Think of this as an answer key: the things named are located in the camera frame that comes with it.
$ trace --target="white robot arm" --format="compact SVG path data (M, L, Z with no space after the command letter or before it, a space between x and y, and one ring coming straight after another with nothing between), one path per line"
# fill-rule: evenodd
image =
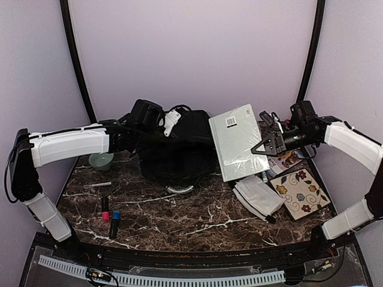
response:
M131 113L117 120L102 121L85 127L51 133L17 133L14 148L8 158L4 187L10 202L20 200L45 227L57 244L71 258L81 256L80 242L75 231L61 215L42 188L36 168L86 154L133 152L140 137L150 136L158 129L165 113L155 103L138 100ZM7 189L7 172L10 170L11 191L16 200L10 199Z
M370 191L355 205L326 221L312 231L311 241L333 240L349 231L383 218L383 147L335 117L318 117L309 101L296 103L291 108L292 118L284 131L275 120L262 112L261 118L275 131L252 148L253 154L276 156L282 152L311 145L328 144L348 154L368 168L375 180ZM264 145L265 151L258 148Z

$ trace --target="green bowl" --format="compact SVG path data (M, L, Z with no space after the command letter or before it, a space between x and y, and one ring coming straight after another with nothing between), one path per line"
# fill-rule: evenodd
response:
M113 162L114 154L91 154L89 157L89 164L96 170L108 170Z

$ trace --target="floral tile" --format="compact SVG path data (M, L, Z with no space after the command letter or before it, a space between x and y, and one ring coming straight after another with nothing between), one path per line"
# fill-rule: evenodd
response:
M330 199L306 169L270 181L294 220L330 204Z

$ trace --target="brown marble table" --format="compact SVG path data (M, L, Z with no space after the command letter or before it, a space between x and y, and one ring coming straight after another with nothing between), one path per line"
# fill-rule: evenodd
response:
M303 162L291 168L310 170ZM85 189L84 185L113 182ZM101 220L101 197L110 211L121 212L116 239L109 239L109 222ZM110 170L100 172L81 157L58 203L82 242L147 251L235 251L288 245L309 240L311 229L331 218L329 207L293 221L283 206L276 224L246 210L217 172L201 179L190 194L169 194L160 184L141 176L138 159L115 154Z

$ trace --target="barcode label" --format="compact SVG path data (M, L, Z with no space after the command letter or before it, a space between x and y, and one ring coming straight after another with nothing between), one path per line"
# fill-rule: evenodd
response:
M237 122L234 116L226 118L226 127L233 127L236 125L237 125Z

